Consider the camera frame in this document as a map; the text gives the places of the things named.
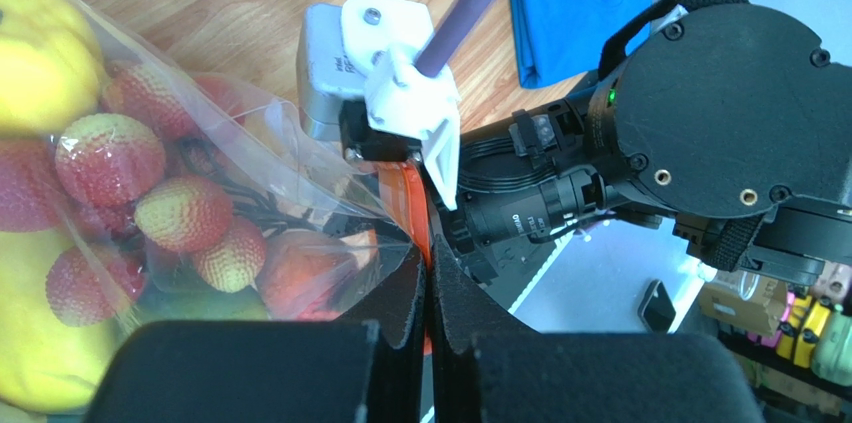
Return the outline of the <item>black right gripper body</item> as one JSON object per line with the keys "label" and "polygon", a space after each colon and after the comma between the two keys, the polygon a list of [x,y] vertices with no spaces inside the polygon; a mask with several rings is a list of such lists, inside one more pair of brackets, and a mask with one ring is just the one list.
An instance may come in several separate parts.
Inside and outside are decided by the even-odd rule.
{"label": "black right gripper body", "polygon": [[565,102],[520,110],[463,135],[454,209],[421,175],[433,228],[475,282],[489,285],[534,247],[597,221],[599,177],[581,140],[582,125]]}

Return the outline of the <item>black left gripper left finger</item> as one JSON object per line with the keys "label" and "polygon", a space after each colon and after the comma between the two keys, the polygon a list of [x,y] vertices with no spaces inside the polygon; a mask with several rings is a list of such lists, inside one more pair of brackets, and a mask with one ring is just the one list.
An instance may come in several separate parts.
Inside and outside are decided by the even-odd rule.
{"label": "black left gripper left finger", "polygon": [[88,422],[416,422],[426,265],[417,248],[327,322],[162,321],[114,357]]}

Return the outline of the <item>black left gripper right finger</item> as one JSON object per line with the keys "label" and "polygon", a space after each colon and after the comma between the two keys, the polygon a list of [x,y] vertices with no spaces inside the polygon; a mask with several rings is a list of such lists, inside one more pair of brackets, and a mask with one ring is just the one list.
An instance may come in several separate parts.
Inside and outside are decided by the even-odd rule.
{"label": "black left gripper right finger", "polygon": [[740,365],[699,334],[542,334],[432,240],[429,283],[439,422],[759,422]]}

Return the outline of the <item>orange fake peach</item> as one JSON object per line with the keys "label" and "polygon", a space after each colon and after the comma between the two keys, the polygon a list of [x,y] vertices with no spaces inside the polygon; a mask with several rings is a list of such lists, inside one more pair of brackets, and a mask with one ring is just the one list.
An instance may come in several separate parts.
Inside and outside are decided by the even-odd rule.
{"label": "orange fake peach", "polygon": [[378,252],[373,230],[343,238],[287,231],[267,240],[255,286],[274,320],[333,320],[377,285]]}

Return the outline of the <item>clear zip top bag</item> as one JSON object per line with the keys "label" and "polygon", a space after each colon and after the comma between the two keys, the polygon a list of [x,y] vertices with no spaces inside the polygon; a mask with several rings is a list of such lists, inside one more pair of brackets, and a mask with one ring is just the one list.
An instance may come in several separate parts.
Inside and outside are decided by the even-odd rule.
{"label": "clear zip top bag", "polygon": [[338,317],[426,246],[421,193],[81,0],[1,0],[6,372],[92,378],[167,318]]}

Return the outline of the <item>red fake lychee bunch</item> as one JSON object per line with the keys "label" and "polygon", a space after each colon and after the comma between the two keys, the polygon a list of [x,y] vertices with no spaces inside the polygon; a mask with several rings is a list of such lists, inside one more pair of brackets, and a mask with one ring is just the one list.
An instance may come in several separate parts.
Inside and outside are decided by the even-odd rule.
{"label": "red fake lychee bunch", "polygon": [[51,311],[93,326],[130,310],[150,282],[185,292],[183,268],[219,292],[252,287],[267,243],[224,154],[154,65],[108,71],[98,112],[49,139],[1,141],[2,231],[57,230],[74,243],[47,273]]}

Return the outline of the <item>yellow fake lemon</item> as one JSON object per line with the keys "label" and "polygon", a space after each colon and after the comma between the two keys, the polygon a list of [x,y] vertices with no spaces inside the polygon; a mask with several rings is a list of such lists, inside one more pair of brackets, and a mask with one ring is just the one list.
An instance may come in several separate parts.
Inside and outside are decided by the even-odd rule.
{"label": "yellow fake lemon", "polygon": [[1,234],[1,399],[24,410],[88,405],[119,347],[114,321],[69,327],[50,309],[47,273],[73,246],[57,230]]}

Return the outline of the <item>green yellow fake mango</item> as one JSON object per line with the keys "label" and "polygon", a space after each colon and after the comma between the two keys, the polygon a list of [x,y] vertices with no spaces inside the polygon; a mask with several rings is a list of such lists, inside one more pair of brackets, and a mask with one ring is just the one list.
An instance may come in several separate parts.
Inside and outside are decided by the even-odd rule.
{"label": "green yellow fake mango", "polygon": [[269,320],[263,301],[251,287],[236,293],[217,290],[167,293],[150,287],[137,301],[134,312],[141,323],[162,320]]}

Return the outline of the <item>yellow fake bell pepper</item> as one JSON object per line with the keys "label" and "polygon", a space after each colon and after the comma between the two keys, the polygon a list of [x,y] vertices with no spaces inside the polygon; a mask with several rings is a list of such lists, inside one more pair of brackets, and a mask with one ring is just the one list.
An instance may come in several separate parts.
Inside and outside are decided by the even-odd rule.
{"label": "yellow fake bell pepper", "polygon": [[106,72],[88,20],[67,0],[1,0],[1,136],[62,132],[93,114]]}

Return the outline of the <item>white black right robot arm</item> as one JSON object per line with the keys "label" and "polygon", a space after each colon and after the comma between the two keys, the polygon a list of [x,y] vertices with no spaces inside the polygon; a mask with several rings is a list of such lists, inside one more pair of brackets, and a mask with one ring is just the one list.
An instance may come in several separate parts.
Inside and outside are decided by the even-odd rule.
{"label": "white black right robot arm", "polygon": [[458,255],[666,218],[689,255],[800,286],[851,261],[851,70],[749,0],[658,0],[590,82],[464,134],[455,193],[418,198]]}

